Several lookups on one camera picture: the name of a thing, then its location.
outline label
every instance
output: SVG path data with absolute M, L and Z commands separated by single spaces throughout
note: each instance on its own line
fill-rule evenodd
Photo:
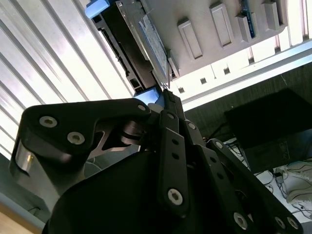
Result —
M 143 23 L 139 22 L 139 25 L 158 61 L 159 67 L 162 69 L 164 76 L 167 77 L 167 56 L 164 52 L 158 33 L 148 19 L 147 15 L 143 17 Z

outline white ceiling panel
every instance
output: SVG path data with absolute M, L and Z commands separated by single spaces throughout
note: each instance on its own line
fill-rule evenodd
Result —
M 111 48 L 84 15 L 88 2 L 0 1 L 0 153 L 6 157 L 27 107 L 133 96 Z M 309 61 L 312 43 L 304 40 L 312 37 L 312 0 L 287 0 L 287 6 L 289 26 L 277 37 L 171 83 L 185 110 L 268 78 L 258 72 L 277 62 L 298 56 L 290 61 L 295 67 Z M 269 73 L 282 72 L 281 67 L 286 66 Z M 240 79 L 255 73 L 240 85 Z
M 6 157 L 27 107 L 133 97 L 84 7 L 78 0 L 0 1 L 0 153 Z

